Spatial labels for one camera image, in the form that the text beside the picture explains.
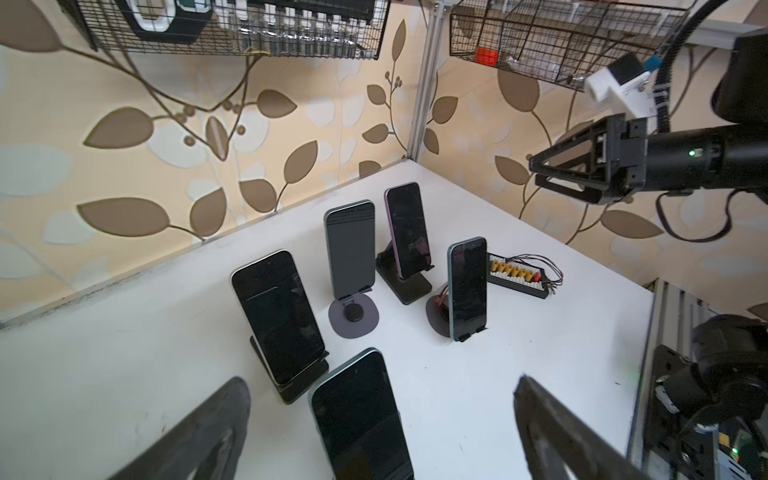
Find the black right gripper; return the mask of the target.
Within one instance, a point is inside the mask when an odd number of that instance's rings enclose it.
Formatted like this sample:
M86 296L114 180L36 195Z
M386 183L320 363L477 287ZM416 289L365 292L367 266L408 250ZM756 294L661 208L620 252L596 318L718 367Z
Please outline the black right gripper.
M604 198L628 198L645 186L647 147L646 118L609 115L566 132L554 145L533 155L529 169L596 174L597 189L543 174L535 174L534 180L545 190L587 204L605 204Z

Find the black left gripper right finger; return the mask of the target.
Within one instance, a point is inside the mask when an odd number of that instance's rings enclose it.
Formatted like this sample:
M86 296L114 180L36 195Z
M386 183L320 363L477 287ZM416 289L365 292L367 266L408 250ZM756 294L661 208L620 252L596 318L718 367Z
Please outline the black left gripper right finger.
M645 479L534 378L520 377L514 412L533 479Z

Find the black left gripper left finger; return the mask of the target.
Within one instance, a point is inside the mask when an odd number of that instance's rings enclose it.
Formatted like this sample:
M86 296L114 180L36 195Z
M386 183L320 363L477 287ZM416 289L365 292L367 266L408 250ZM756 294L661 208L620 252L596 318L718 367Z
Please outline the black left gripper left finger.
M233 377L112 477L232 479L247 436L251 399Z

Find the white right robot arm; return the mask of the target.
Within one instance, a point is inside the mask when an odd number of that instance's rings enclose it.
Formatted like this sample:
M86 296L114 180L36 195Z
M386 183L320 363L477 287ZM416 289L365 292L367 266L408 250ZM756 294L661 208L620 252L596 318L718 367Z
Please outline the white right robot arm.
M767 196L767 33L739 36L712 96L719 127L670 132L611 115L532 157L539 186L589 204L639 192ZM657 478L767 475L767 323L715 314L657 281L629 443Z

